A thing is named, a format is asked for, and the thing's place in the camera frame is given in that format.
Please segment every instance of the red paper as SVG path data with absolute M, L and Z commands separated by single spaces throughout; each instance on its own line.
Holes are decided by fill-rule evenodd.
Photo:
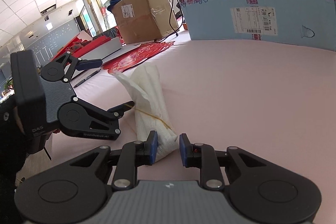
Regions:
M 109 73 L 114 72 L 123 72 L 141 62 L 144 60 L 158 54 L 159 52 L 162 52 L 166 49 L 168 49 L 170 46 L 174 44 L 173 42 L 161 42 L 161 43 L 155 43 L 150 42 L 141 45 L 138 48 L 135 48 L 134 50 L 125 53 L 110 62 L 106 63 L 103 66 L 103 69 L 108 70 Z

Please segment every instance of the pink tablecloth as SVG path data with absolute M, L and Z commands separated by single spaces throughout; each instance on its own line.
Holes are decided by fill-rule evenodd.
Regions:
M 322 192 L 316 224 L 336 223 L 336 53 L 258 41 L 189 41 L 147 60 L 156 64 L 177 134 L 217 150 L 235 145 L 315 182 Z M 103 109 L 130 100 L 106 71 L 76 88 L 78 97 Z M 102 144 L 120 149 L 136 139 L 134 114 L 120 120 L 116 141 L 53 136 L 53 165 Z M 139 179 L 199 179 L 175 151 Z

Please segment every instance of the black pen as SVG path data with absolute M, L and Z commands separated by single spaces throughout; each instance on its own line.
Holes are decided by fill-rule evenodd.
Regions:
M 77 83 L 76 85 L 74 85 L 73 88 L 78 87 L 79 85 L 83 84 L 86 80 L 90 79 L 93 75 L 96 75 L 98 72 L 100 72 L 100 70 L 96 70 L 95 72 L 93 72 L 92 74 L 90 74 L 88 77 L 84 78 L 83 80 L 81 80 L 79 83 Z

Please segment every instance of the silver screw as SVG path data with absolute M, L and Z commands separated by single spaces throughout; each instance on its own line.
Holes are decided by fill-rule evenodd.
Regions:
M 114 182 L 114 185 L 117 186 L 118 188 L 126 188 L 130 186 L 131 182 L 127 179 L 117 179 Z
M 208 180 L 205 184 L 209 188 L 219 188 L 220 186 L 222 186 L 223 183 L 219 180 L 211 179 L 211 180 Z
M 6 112 L 6 113 L 3 115 L 3 119 L 4 119 L 5 121 L 7 121 L 8 118 L 9 118 L 9 113 Z

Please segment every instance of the air vent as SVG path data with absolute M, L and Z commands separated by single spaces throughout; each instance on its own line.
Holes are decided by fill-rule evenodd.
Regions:
M 56 9 L 56 4 L 53 5 L 53 6 L 50 6 L 49 8 L 47 8 L 47 9 L 45 9 L 45 10 L 43 10 L 43 11 L 41 12 L 41 15 L 43 16 L 43 15 L 45 15 L 45 14 L 47 14 L 47 13 L 49 13 L 49 12 L 55 10 L 55 9 Z

